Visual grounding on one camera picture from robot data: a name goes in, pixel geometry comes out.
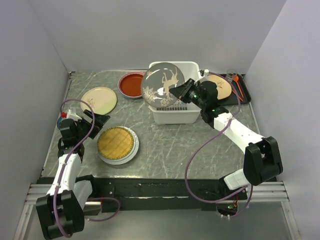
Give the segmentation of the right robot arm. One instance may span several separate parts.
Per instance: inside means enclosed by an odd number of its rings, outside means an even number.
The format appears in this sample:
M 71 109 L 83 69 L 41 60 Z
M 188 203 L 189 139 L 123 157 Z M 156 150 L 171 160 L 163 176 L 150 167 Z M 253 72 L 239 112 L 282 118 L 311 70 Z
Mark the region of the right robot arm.
M 219 179 L 213 203 L 230 199 L 247 186 L 258 186 L 283 172 L 277 140 L 254 132 L 235 119 L 219 104 L 215 83 L 189 79 L 169 92 L 183 103 L 199 107 L 202 120 L 219 135 L 228 137 L 244 154 L 243 167 Z

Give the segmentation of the grey deer pattern plate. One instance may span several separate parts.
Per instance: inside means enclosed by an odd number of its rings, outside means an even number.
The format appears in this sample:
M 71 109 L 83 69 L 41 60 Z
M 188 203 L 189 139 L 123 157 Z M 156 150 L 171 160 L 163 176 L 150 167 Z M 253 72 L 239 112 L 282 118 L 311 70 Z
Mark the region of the grey deer pattern plate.
M 185 83 L 182 71 L 174 64 L 160 62 L 152 65 L 143 75 L 140 89 L 142 98 L 153 108 L 166 108 L 177 102 L 170 89 Z

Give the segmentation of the cream floral plate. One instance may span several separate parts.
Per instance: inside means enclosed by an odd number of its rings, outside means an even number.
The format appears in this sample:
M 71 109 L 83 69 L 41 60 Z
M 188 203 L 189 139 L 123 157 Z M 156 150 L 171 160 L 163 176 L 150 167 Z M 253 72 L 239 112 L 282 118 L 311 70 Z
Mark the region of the cream floral plate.
M 95 87 L 87 91 L 81 100 L 86 102 L 95 114 L 106 115 L 116 107 L 117 95 L 108 87 Z

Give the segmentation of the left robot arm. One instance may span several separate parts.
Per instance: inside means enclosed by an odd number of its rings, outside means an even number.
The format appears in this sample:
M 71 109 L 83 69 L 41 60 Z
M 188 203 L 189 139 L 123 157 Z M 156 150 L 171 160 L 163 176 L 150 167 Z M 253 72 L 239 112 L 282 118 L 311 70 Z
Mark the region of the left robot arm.
M 58 124 L 58 169 L 45 196 L 36 200 L 36 211 L 46 240 L 71 237 L 85 226 L 83 212 L 86 201 L 95 200 L 100 193 L 92 175 L 77 179 L 85 153 L 84 140 L 94 139 L 110 119 L 85 110 L 87 121 L 71 109 Z

